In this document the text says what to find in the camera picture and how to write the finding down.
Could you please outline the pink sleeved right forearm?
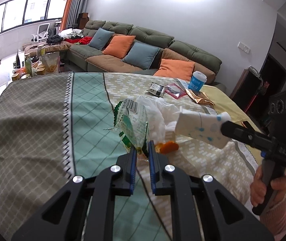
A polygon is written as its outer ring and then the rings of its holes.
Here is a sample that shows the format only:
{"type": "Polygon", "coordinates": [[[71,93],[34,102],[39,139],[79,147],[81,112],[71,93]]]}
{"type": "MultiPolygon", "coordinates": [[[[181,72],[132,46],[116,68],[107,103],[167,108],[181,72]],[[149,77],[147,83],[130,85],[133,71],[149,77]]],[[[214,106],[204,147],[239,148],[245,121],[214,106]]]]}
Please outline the pink sleeved right forearm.
{"type": "Polygon", "coordinates": [[[286,235],[286,194],[260,216],[260,222],[273,234],[274,240],[281,240],[286,235]]]}

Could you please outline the person right hand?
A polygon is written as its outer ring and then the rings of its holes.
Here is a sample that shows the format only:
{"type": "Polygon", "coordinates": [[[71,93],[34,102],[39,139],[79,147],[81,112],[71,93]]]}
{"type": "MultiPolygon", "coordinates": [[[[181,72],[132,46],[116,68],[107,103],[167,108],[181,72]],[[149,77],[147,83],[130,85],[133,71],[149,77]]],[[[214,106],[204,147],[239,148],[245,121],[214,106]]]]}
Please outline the person right hand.
{"type": "MultiPolygon", "coordinates": [[[[250,185],[251,204],[254,207],[257,207],[259,204],[262,204],[266,196],[267,188],[262,181],[262,177],[263,177],[263,170],[261,166],[259,166],[255,173],[254,180],[250,185]]],[[[282,177],[272,180],[271,187],[273,190],[276,191],[274,200],[271,202],[271,206],[274,206],[280,203],[286,196],[286,175],[283,175],[282,177]]]]}

